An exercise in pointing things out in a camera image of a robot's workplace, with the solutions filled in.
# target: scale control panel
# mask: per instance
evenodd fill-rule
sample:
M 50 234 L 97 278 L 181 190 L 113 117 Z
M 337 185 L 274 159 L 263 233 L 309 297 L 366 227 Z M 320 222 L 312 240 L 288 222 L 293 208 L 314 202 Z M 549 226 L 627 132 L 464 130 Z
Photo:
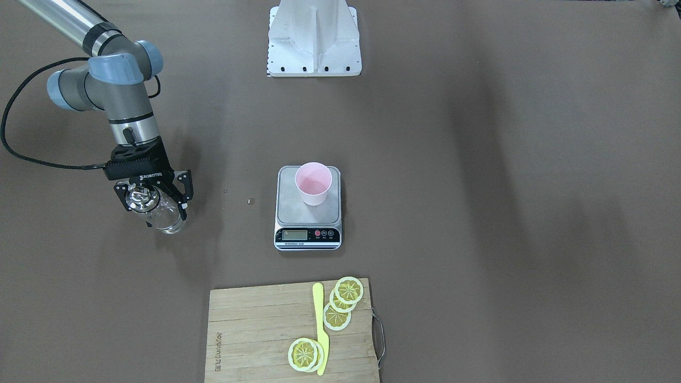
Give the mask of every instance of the scale control panel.
M 274 235 L 274 246 L 280 250 L 333 250 L 341 246 L 336 228 L 281 228 Z

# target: lime slice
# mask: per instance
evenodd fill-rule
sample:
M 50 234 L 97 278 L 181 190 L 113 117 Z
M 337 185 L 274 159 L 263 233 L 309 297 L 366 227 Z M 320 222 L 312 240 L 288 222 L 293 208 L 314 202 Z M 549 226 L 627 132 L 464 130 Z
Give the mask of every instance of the lime slice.
M 343 277 L 336 282 L 334 292 L 340 302 L 346 305 L 354 305 L 362 299 L 364 286 L 355 277 Z
M 339 313 L 349 313 L 350 311 L 354 310 L 355 306 L 357 305 L 357 303 L 354 305 L 346 305 L 345 303 L 341 302 L 333 290 L 331 290 L 331 294 L 329 294 L 329 303 L 331 303 L 331 307 Z
M 317 345 L 317 355 L 318 355 L 317 363 L 315 363 L 315 365 L 312 368 L 305 370 L 305 372 L 317 371 L 321 367 L 321 364 L 324 362 L 324 348 L 321 347 L 321 344 L 319 344 L 318 341 L 315 341 L 315 340 L 312 340 L 312 341 L 315 342 L 315 344 Z
M 296 371 L 307 371 L 317 363 L 319 353 L 317 342 L 308 338 L 298 338 L 289 347 L 289 364 Z
M 327 303 L 324 307 L 324 324 L 333 331 L 340 331 L 347 327 L 352 317 L 351 312 L 339 313 L 331 307 L 331 303 Z

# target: yellow knife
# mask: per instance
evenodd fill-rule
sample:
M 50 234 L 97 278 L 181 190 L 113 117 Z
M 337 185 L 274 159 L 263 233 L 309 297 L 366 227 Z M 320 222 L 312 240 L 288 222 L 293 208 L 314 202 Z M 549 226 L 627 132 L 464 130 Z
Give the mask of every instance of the yellow knife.
M 312 298 L 315 302 L 315 317 L 317 318 L 317 341 L 324 350 L 324 361 L 317 370 L 317 375 L 322 376 L 329 361 L 329 335 L 324 331 L 324 323 L 321 316 L 324 315 L 324 285 L 317 282 L 312 285 Z

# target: black cable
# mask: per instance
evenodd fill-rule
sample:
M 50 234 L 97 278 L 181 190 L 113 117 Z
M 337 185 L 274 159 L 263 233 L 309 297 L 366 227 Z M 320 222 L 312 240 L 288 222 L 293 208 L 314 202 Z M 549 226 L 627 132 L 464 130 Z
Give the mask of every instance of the black cable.
M 95 11 L 94 9 L 92 9 L 92 7 L 89 6 L 89 5 L 87 5 L 83 0 L 78 0 L 78 2 L 79 2 L 82 6 L 84 6 L 85 8 L 87 8 L 88 11 L 94 13 L 95 16 L 96 16 L 96 17 L 99 17 L 102 21 L 104 21 L 104 22 L 109 22 L 109 20 L 106 20 L 106 19 L 104 18 L 104 16 L 102 16 L 102 15 L 99 14 L 99 13 L 97 13 L 97 11 Z
M 45 165 L 45 166 L 52 166 L 53 168 L 60 168 L 60 169 L 76 169 L 76 170 L 93 170 L 93 169 L 101 169 L 106 166 L 106 164 L 93 164 L 93 165 L 83 165 L 83 166 L 70 166 L 70 165 L 62 165 L 62 164 L 55 164 L 52 162 L 46 162 L 46 161 L 41 161 L 39 159 L 27 157 L 25 155 L 21 155 L 17 152 L 15 152 L 12 148 L 10 148 L 10 145 L 7 143 L 7 138 L 5 137 L 5 126 L 7 125 L 7 115 L 10 113 L 10 108 L 12 107 L 12 104 L 14 103 L 14 100 L 19 96 L 19 93 L 28 85 L 28 83 L 33 80 L 37 75 L 41 74 L 42 72 L 45 72 L 46 70 L 50 68 L 54 68 L 56 66 L 66 64 L 66 63 L 71 63 L 73 61 L 87 61 L 89 57 L 73 57 L 71 59 L 65 59 L 65 60 L 60 60 L 57 61 L 56 63 L 51 63 L 50 65 L 46 65 L 37 71 L 31 73 L 30 76 L 26 77 L 26 80 L 19 85 L 19 87 L 16 89 L 10 100 L 7 102 L 7 106 L 5 107 L 5 112 L 2 114 L 2 121 L 0 121 L 0 139 L 2 139 L 2 145 L 7 149 L 7 151 L 10 152 L 14 157 L 23 159 L 25 161 L 29 162 L 34 162 L 36 164 L 40 165 Z
M 161 81 L 159 80 L 158 76 L 154 76 L 154 78 L 156 79 L 157 89 L 156 89 L 156 93 L 150 95 L 149 98 L 154 98 L 154 97 L 161 94 Z

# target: white plastic mount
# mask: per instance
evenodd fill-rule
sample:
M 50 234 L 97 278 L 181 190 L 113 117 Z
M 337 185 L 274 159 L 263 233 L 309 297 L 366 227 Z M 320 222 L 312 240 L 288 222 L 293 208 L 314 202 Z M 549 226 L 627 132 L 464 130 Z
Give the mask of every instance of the white plastic mount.
M 281 0 L 270 10 L 269 37 L 269 76 L 357 76 L 362 72 L 357 10 L 345 0 Z

